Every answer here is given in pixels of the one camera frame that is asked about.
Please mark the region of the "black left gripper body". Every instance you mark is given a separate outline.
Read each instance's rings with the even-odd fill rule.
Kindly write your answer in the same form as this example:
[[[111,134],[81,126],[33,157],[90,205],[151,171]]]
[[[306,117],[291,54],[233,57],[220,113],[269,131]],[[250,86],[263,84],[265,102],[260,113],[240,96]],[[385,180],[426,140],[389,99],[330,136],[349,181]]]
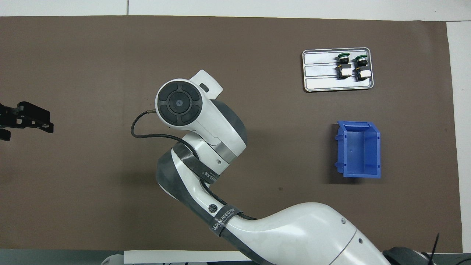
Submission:
[[[0,104],[0,127],[14,128],[17,125],[16,110]]]

